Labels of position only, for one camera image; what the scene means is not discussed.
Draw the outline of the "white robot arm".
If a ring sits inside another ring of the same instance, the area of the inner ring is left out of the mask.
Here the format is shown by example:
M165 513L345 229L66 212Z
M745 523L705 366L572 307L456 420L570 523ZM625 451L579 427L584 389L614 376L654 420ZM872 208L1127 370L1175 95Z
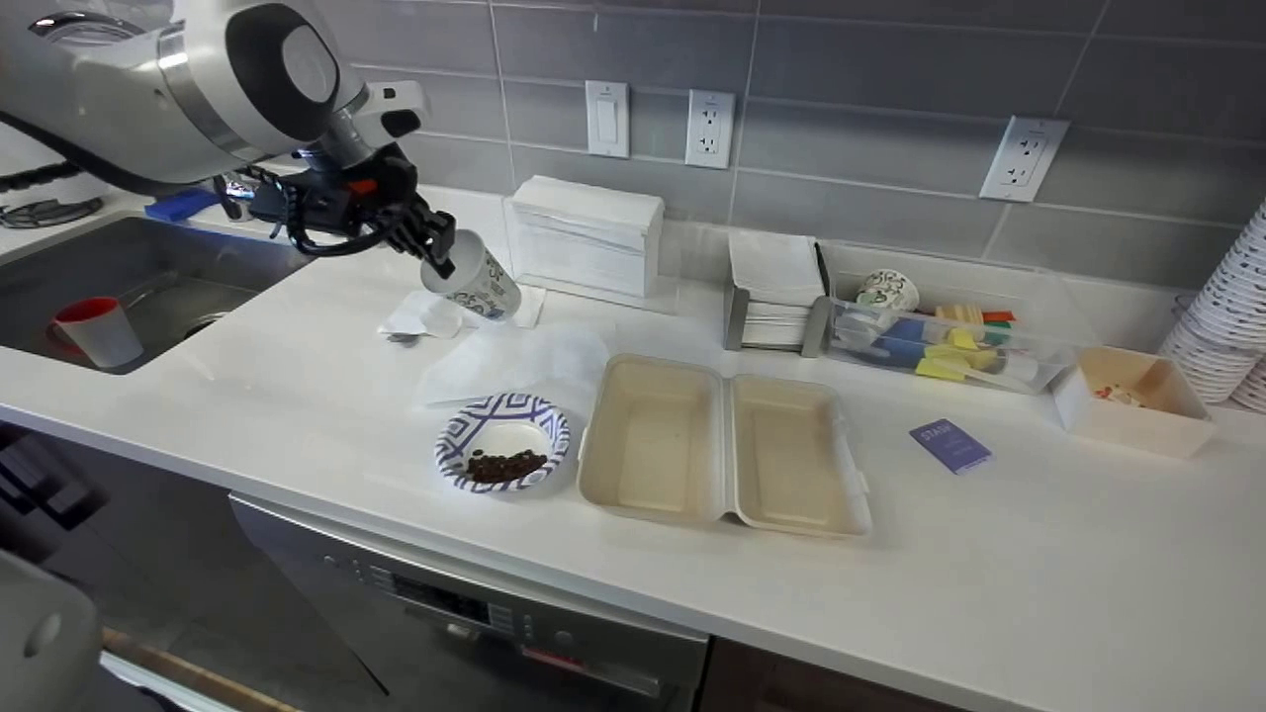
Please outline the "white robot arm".
M136 192L250 172L303 256L393 246L456 274L456 217L401 147L419 107L361 78L310 0L170 0L159 25L4 0L0 120Z

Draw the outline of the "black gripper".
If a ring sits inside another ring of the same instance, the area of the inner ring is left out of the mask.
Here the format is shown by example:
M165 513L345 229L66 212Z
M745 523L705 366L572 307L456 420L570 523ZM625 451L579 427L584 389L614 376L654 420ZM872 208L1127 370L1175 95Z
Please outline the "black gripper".
M417 192L417 178L417 163L397 141L357 163L316 149L310 157L310 225L331 232L331 253L393 246L451 278L456 217L434 212Z

